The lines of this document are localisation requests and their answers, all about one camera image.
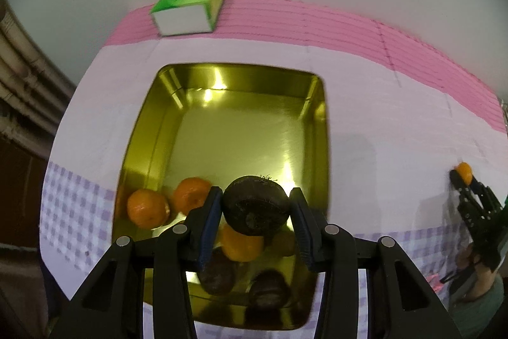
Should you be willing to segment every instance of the mandarin orange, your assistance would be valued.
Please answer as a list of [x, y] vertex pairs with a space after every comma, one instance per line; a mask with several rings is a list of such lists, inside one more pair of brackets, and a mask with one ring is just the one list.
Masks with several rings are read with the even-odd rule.
[[458, 166], [455, 167], [455, 170], [459, 173], [460, 177], [466, 185], [471, 184], [473, 181], [473, 171], [468, 163], [464, 161], [461, 162]]
[[192, 209], [205, 204], [211, 187], [212, 183], [210, 181], [199, 177], [183, 179], [173, 192], [172, 208], [188, 215]]
[[169, 217], [168, 202], [162, 194], [141, 188], [127, 199], [127, 215], [140, 229], [155, 229]]
[[238, 233], [227, 223], [219, 233], [219, 241], [226, 257], [234, 262], [250, 262], [263, 251], [263, 236], [246, 236]]

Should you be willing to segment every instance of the tissue box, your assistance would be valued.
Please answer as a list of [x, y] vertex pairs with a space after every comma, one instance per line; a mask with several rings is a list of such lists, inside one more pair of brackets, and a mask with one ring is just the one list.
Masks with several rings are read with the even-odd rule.
[[212, 32], [223, 0], [159, 0], [151, 10], [159, 34]]

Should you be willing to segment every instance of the orange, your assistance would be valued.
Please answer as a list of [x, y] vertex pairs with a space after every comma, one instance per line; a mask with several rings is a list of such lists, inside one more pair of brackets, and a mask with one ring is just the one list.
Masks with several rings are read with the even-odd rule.
[[471, 184], [473, 181], [473, 171], [468, 163], [461, 162], [458, 166], [455, 167], [455, 170], [459, 173], [462, 181], [464, 181], [466, 185]]
[[219, 241], [226, 257], [234, 262], [250, 262], [263, 251], [263, 236], [246, 236], [227, 223], [221, 229]]
[[172, 208], [188, 215], [192, 209], [205, 204], [211, 187], [212, 183], [210, 181], [199, 177], [183, 179], [173, 192]]
[[296, 240], [293, 232], [288, 229], [275, 234], [272, 239], [272, 249], [283, 257], [289, 257], [295, 254]]
[[155, 229], [169, 217], [168, 202], [162, 194], [142, 188], [127, 199], [127, 215], [140, 229]]

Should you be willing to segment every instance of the tray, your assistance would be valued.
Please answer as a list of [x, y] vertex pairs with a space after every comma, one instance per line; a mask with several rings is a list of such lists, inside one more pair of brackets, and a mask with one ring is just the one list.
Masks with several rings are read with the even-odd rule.
[[[308, 203], [328, 207], [328, 137], [323, 82], [314, 74], [250, 64], [177, 64], [162, 68], [148, 91], [125, 154], [117, 189], [113, 240], [156, 237], [185, 219], [172, 213], [166, 225], [137, 228], [125, 213], [139, 188], [171, 197], [186, 177], [202, 177], [223, 190], [244, 175], [269, 176], [289, 194], [301, 187]], [[291, 220], [286, 224], [292, 229]], [[251, 279], [275, 268], [291, 288], [291, 299], [275, 318], [246, 320]], [[212, 296], [187, 272], [196, 321], [264, 330], [301, 327], [308, 319], [316, 275], [296, 255], [270, 247], [239, 265], [233, 291]], [[151, 303], [152, 272], [144, 300]]]

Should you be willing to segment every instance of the dark fruit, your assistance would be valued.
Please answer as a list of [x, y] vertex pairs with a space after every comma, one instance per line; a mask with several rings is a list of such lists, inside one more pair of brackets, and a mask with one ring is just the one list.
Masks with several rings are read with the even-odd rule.
[[278, 255], [289, 257], [295, 254], [295, 235], [290, 230], [283, 230], [275, 234], [272, 239], [272, 249]]
[[237, 232], [247, 236], [265, 236], [288, 221], [290, 202], [284, 189], [276, 182], [244, 176], [225, 189], [222, 208], [224, 218]]
[[197, 278], [205, 292], [215, 296], [227, 295], [236, 282], [236, 264], [217, 247], [212, 251], [210, 261], [197, 273]]
[[284, 280], [284, 276], [277, 270], [265, 270], [252, 281], [249, 290], [249, 304], [259, 310], [275, 310], [282, 308], [291, 291]]

